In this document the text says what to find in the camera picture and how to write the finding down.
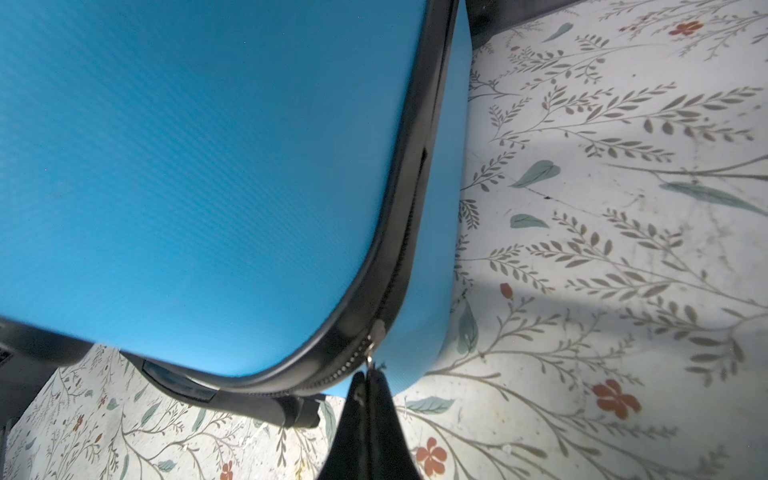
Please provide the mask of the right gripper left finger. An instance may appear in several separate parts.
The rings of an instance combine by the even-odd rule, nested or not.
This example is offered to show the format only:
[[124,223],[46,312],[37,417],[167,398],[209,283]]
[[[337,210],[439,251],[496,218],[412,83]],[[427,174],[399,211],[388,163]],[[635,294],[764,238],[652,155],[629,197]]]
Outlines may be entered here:
[[363,480],[369,477],[367,407],[366,376],[358,372],[352,378],[319,480]]

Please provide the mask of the floral table cloth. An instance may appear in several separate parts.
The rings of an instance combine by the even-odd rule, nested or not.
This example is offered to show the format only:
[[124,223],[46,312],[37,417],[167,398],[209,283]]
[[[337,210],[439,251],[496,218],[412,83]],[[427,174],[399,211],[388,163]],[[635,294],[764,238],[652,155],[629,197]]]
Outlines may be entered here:
[[[765,478],[766,3],[462,2],[448,332],[390,389],[421,479]],[[174,399],[107,345],[1,346],[29,385],[1,390],[1,475],[318,479],[373,368],[285,427]]]

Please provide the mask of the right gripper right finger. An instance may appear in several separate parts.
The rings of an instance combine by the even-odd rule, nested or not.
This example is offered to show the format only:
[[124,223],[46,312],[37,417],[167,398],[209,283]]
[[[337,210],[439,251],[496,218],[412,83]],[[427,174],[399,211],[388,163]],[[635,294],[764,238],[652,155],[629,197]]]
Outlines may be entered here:
[[367,372],[367,473],[369,479],[420,480],[384,373]]

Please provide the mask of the blue hard-shell suitcase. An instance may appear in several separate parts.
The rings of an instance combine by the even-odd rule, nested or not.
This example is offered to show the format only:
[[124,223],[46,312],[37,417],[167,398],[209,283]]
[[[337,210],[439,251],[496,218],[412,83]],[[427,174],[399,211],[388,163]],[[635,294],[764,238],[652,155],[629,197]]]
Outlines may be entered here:
[[5,1],[1,346],[314,426],[448,332],[462,1]]

